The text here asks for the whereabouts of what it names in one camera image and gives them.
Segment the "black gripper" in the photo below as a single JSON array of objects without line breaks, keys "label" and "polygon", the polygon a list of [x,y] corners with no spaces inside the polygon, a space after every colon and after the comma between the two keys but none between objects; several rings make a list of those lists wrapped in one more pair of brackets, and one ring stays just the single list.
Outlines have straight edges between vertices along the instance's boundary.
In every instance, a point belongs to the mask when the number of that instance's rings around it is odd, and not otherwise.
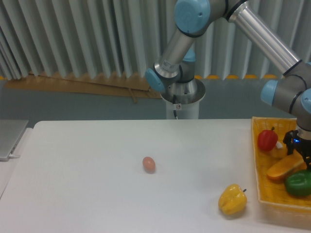
[{"label": "black gripper", "polygon": [[311,169],[311,141],[303,139],[298,135],[298,130],[291,130],[285,133],[283,143],[287,148],[287,155],[293,154],[296,150],[303,158],[307,170]]}]

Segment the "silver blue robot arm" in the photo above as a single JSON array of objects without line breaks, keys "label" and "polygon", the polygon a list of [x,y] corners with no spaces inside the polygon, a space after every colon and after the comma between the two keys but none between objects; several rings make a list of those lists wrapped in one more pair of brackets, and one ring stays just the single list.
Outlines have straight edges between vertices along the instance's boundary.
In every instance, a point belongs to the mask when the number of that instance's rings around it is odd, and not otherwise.
[{"label": "silver blue robot arm", "polygon": [[298,152],[311,167],[311,65],[304,62],[263,21],[246,0],[179,0],[174,6],[176,31],[164,52],[145,71],[150,87],[166,92],[174,83],[189,83],[194,78],[195,39],[209,26],[225,19],[278,69],[282,77],[263,86],[261,100],[296,117],[296,128],[287,132],[283,142],[287,153]]}]

